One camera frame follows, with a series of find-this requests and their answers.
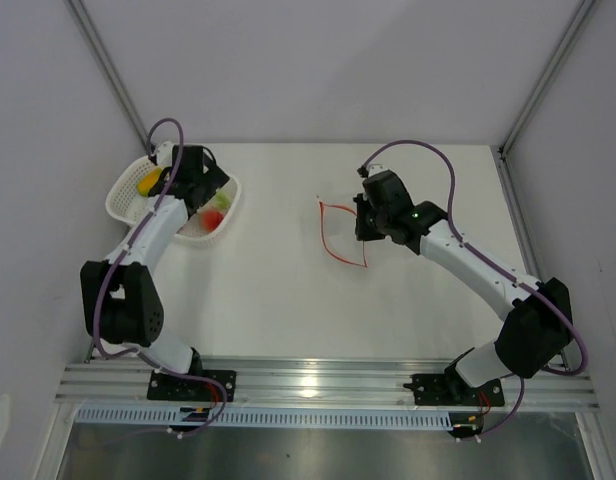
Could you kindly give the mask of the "clear red zip bag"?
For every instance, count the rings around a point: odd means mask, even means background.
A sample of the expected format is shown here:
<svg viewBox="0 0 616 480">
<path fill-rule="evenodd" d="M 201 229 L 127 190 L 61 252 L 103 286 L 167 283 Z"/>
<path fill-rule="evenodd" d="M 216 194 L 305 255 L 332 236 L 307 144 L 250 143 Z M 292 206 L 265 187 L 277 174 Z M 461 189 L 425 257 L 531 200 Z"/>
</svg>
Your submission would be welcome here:
<svg viewBox="0 0 616 480">
<path fill-rule="evenodd" d="M 349 204 L 317 196 L 319 239 L 325 254 L 338 264 L 367 269 L 365 243 L 355 236 L 356 210 Z"/>
</svg>

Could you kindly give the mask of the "green white toy cabbage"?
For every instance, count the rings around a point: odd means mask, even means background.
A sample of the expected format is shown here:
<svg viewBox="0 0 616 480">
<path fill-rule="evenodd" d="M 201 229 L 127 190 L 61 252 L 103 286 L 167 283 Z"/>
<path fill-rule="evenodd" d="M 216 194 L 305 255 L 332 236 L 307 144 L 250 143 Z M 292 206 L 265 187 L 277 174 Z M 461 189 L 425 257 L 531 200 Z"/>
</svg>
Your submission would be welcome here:
<svg viewBox="0 0 616 480">
<path fill-rule="evenodd" d="M 219 190 L 211 199 L 210 207 L 226 212 L 232 205 L 232 199 L 222 190 Z"/>
</svg>

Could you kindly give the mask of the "red toy tomato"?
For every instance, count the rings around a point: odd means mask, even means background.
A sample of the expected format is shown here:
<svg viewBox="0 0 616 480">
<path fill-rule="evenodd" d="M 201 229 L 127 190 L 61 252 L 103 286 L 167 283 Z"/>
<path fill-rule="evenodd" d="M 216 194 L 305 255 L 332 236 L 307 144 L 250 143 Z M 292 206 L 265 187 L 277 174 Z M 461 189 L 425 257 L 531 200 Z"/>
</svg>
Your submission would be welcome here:
<svg viewBox="0 0 616 480">
<path fill-rule="evenodd" d="M 206 233 L 212 233 L 217 230 L 223 220 L 224 214 L 220 210 L 208 209 L 203 210 L 198 214 L 200 228 Z"/>
</svg>

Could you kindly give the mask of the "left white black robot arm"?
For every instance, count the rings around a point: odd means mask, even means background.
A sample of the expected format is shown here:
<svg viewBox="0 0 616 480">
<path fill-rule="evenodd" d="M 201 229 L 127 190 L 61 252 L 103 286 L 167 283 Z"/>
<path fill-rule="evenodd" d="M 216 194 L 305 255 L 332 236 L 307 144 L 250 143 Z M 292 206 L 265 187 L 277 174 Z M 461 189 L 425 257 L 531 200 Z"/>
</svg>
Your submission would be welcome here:
<svg viewBox="0 0 616 480">
<path fill-rule="evenodd" d="M 172 147 L 172 164 L 149 189 L 138 223 L 105 259 L 80 271 L 85 326 L 107 357 L 135 353 L 172 373 L 170 388 L 185 400 L 204 390 L 198 352 L 165 330 L 152 274 L 175 235 L 228 184 L 213 153 L 201 145 Z"/>
</svg>

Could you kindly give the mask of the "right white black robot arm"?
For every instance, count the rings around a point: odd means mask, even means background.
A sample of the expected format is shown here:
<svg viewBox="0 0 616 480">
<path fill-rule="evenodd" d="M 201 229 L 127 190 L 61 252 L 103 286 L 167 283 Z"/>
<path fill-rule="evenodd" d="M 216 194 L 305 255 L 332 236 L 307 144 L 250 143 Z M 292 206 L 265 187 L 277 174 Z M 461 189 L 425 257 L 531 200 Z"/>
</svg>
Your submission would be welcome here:
<svg viewBox="0 0 616 480">
<path fill-rule="evenodd" d="M 458 357 L 447 367 L 446 395 L 467 403 L 485 383 L 508 375 L 529 379 L 573 339 L 567 286 L 516 275 L 492 256 L 478 253 L 431 201 L 414 204 L 391 170 L 362 175 L 355 234 L 360 241 L 390 238 L 441 266 L 476 293 L 503 325 L 498 337 Z"/>
</svg>

